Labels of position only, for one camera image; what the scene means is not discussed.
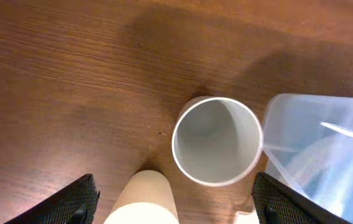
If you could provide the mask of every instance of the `white rim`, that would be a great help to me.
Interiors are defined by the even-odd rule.
[[[227,181],[224,181],[224,182],[218,182],[218,183],[214,183],[214,182],[205,182],[205,181],[201,181],[201,180],[198,180],[194,177],[192,177],[191,175],[189,175],[181,166],[181,164],[178,162],[178,159],[177,159],[177,156],[175,154],[175,147],[174,147],[174,144],[175,144],[175,135],[177,134],[177,130],[178,130],[178,127],[180,125],[180,123],[182,122],[183,118],[191,111],[193,110],[194,108],[196,108],[197,106],[203,104],[203,103],[206,103],[206,102],[209,102],[209,101],[213,101],[213,100],[220,100],[220,101],[230,101],[230,102],[233,102],[241,107],[243,107],[245,110],[247,110],[251,117],[253,117],[256,125],[257,125],[257,129],[258,129],[258,134],[259,134],[259,145],[258,145],[258,149],[257,149],[257,153],[254,157],[254,160],[250,163],[250,165],[248,166],[248,168],[246,170],[244,170],[241,174],[239,174],[237,177],[235,178],[232,178],[230,180],[227,180]],[[264,143],[264,134],[262,132],[262,127],[261,127],[261,124],[259,123],[259,120],[258,118],[256,117],[256,115],[250,110],[250,108],[248,108],[246,105],[242,104],[241,102],[237,101],[237,100],[233,100],[233,99],[230,99],[230,98],[226,98],[226,97],[210,97],[210,98],[206,98],[206,99],[203,99],[195,104],[193,104],[192,106],[190,106],[188,109],[186,109],[185,112],[183,112],[183,114],[180,116],[180,118],[178,119],[178,122],[176,123],[175,125],[175,128],[174,128],[174,132],[172,134],[172,154],[173,154],[173,157],[174,157],[174,161],[176,162],[177,166],[179,167],[179,169],[187,176],[189,177],[191,180],[195,181],[196,183],[199,183],[199,184],[202,184],[202,185],[205,185],[205,186],[209,186],[209,187],[222,187],[222,186],[227,186],[229,184],[233,184],[233,183],[236,183],[237,181],[241,180],[243,177],[245,177],[248,173],[250,173],[252,171],[252,169],[255,167],[255,165],[258,163],[258,160],[259,160],[259,157],[261,155],[261,152],[262,152],[262,145]]]

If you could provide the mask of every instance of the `paper cup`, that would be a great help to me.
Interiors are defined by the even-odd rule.
[[[256,165],[263,134],[246,105],[224,97],[201,96],[182,108],[172,136],[180,170],[210,187],[237,182]]]
[[[178,224],[177,209],[168,180],[152,170],[134,175],[104,223]]]

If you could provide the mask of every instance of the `white cup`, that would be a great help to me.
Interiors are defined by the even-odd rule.
[[[256,165],[263,134],[246,105],[224,97],[200,96],[180,112],[172,153],[191,180],[210,187],[237,182]]]

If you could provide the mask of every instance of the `wood grain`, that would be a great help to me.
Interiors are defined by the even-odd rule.
[[[263,119],[278,93],[353,96],[353,1],[0,1],[0,222],[85,173],[102,223],[129,178],[169,179],[180,223],[230,223],[264,170],[203,187],[175,165],[199,95]]]

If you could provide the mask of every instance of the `plastic bin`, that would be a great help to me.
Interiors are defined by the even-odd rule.
[[[264,150],[270,175],[344,218],[353,194],[353,98],[274,97],[265,118]]]

